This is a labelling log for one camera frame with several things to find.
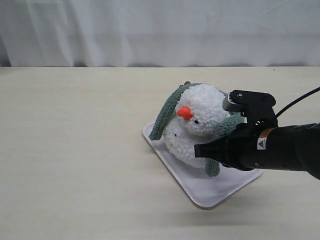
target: orange nose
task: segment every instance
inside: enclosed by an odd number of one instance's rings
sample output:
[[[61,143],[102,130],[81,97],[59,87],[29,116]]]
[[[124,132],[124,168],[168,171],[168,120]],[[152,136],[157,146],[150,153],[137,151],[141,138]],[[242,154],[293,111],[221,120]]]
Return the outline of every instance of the orange nose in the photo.
[[[191,110],[187,107],[187,106],[184,106],[182,108],[180,108],[176,114],[179,116],[179,117],[183,117],[185,120],[190,120],[193,115],[191,113]]]

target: white curtain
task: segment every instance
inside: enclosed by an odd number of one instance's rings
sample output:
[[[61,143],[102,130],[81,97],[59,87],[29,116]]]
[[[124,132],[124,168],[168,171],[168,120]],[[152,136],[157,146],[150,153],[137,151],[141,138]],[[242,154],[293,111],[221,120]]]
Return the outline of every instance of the white curtain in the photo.
[[[320,66],[319,0],[0,0],[11,66]]]

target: white plush toy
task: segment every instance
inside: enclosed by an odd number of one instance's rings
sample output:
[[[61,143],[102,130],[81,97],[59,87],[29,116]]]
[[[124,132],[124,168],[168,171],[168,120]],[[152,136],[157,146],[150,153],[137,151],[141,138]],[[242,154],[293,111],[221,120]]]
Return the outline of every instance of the white plush toy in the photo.
[[[196,158],[194,145],[208,143],[232,132],[244,118],[237,112],[223,110],[226,93],[214,85],[185,82],[166,100],[153,129],[150,140],[163,136],[169,152],[178,160],[205,173],[217,176],[220,164],[209,158]]]

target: plastic tray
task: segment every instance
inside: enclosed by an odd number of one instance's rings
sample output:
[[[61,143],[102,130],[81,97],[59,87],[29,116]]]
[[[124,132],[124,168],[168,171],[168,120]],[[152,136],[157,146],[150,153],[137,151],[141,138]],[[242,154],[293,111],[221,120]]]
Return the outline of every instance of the plastic tray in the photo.
[[[167,167],[189,199],[200,209],[210,210],[225,201],[232,194],[262,175],[262,171],[240,171],[234,168],[220,168],[220,174],[209,177],[203,168],[193,168],[175,158],[167,149],[163,138],[151,141],[149,134],[154,122],[146,125],[142,134]]]

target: white table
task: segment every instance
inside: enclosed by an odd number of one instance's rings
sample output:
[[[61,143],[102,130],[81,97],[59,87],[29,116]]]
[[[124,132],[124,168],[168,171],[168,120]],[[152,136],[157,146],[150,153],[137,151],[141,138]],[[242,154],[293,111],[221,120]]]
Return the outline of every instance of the white table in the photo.
[[[266,171],[210,211],[186,197],[142,136],[185,81],[272,94],[277,112],[319,67],[0,67],[1,240],[315,240],[320,184]],[[320,94],[279,124],[318,122]]]

